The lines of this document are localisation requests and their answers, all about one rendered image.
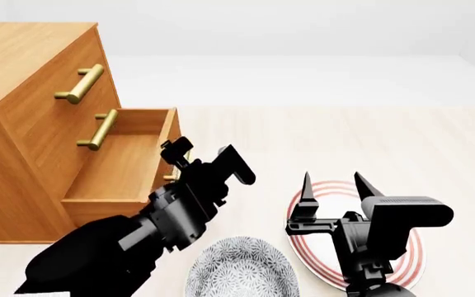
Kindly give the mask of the brass drawer handle gripped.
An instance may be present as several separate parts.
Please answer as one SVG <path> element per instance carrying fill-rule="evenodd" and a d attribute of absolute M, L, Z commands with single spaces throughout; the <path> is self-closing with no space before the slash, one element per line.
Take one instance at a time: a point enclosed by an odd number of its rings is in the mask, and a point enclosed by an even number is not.
<path fill-rule="evenodd" d="M 190 151 L 188 151 L 184 157 L 188 163 L 191 163 Z M 179 180 L 180 176 L 181 170 L 179 170 L 178 167 L 173 166 L 172 173 L 170 175 L 164 175 L 163 179 L 165 182 L 175 182 Z"/>

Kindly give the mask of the grey floral patterned bowl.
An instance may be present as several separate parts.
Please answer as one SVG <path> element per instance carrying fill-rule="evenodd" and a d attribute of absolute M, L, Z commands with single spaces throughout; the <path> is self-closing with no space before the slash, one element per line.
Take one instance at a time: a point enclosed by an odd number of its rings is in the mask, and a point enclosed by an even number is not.
<path fill-rule="evenodd" d="M 207 247 L 186 278 L 185 297 L 300 297 L 286 256 L 263 239 L 231 237 Z"/>

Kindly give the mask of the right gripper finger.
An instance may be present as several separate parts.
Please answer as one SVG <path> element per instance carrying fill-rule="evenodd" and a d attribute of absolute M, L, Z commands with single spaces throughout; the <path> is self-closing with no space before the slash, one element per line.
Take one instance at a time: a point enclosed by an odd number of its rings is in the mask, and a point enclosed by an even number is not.
<path fill-rule="evenodd" d="M 313 185 L 308 172 L 305 172 L 303 187 L 299 202 L 294 207 L 294 217 L 296 219 L 315 219 L 319 207 L 313 194 Z"/>
<path fill-rule="evenodd" d="M 371 219 L 373 217 L 374 207 L 384 197 L 384 194 L 371 185 L 359 172 L 355 172 L 354 179 L 356 190 L 361 201 L 361 209 L 365 217 Z"/>

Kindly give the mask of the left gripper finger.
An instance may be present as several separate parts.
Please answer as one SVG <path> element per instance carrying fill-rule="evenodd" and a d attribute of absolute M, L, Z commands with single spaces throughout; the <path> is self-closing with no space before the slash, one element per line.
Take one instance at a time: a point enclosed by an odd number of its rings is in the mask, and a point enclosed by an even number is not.
<path fill-rule="evenodd" d="M 176 167 L 184 167 L 185 159 L 184 158 L 175 158 L 172 150 L 172 141 L 166 140 L 161 145 L 161 158 L 169 165 L 174 165 Z"/>
<path fill-rule="evenodd" d="M 185 136 L 177 138 L 172 143 L 172 150 L 175 158 L 185 158 L 186 155 L 188 155 L 193 148 L 193 144 Z"/>

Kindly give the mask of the wooden three-drawer cabinet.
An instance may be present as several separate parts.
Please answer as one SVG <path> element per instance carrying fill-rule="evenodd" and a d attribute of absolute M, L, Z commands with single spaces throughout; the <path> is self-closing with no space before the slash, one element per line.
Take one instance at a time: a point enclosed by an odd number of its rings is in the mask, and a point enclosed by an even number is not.
<path fill-rule="evenodd" d="M 40 180 L 2 107 L 92 22 L 0 22 L 0 243 L 52 243 L 76 225 Z"/>

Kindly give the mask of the wooden drawer front closed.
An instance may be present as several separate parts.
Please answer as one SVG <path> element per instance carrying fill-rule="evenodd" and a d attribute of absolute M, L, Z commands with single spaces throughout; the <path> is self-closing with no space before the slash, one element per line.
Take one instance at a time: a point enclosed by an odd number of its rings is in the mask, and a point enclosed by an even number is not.
<path fill-rule="evenodd" d="M 118 106 L 106 69 L 77 105 L 57 100 L 50 92 L 32 106 L 30 126 L 22 140 L 39 170 L 40 180 L 55 199 L 64 198 L 91 152 L 76 143 L 95 133 L 100 121 L 94 115 Z"/>

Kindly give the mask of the wooden drawer front large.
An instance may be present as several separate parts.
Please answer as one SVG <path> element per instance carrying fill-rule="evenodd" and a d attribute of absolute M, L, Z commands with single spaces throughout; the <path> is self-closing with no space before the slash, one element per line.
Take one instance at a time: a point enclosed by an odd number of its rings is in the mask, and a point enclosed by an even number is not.
<path fill-rule="evenodd" d="M 90 151 L 76 145 L 90 139 L 96 128 L 96 113 L 107 113 L 119 105 L 110 71 L 106 70 L 76 105 L 54 97 L 71 91 L 83 78 L 80 68 L 107 61 L 97 28 L 91 28 L 67 49 L 37 71 L 2 107 L 27 155 L 37 165 L 56 160 L 81 163 Z"/>

